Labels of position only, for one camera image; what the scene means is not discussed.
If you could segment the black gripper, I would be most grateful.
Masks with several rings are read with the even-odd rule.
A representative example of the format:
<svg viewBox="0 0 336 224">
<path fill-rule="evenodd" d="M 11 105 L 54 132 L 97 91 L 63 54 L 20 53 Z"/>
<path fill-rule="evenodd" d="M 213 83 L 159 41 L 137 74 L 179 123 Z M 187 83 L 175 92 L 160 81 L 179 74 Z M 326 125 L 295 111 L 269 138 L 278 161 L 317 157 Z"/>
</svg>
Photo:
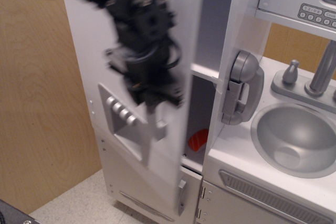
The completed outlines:
<svg viewBox="0 0 336 224">
<path fill-rule="evenodd" d="M 178 44 L 164 42 L 141 53 L 120 46 L 107 49 L 105 56 L 109 68 L 123 75 L 131 98 L 137 105 L 145 103 L 148 113 L 154 113 L 164 101 L 176 107 L 184 104 L 182 88 L 170 72 L 182 57 Z"/>
</svg>

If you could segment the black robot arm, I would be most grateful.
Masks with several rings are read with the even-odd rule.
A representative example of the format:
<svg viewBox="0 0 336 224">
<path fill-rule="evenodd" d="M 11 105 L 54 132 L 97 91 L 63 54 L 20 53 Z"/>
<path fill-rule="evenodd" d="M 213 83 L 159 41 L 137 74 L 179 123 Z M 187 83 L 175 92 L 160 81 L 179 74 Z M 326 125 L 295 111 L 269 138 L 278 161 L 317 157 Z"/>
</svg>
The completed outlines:
<svg viewBox="0 0 336 224">
<path fill-rule="evenodd" d="M 181 87 L 170 73 L 182 52 L 170 37 L 174 14 L 167 0 L 87 0 L 112 16 L 119 46 L 109 50 L 109 67 L 123 75 L 137 104 L 150 111 L 163 101 L 175 106 L 183 102 Z"/>
</svg>

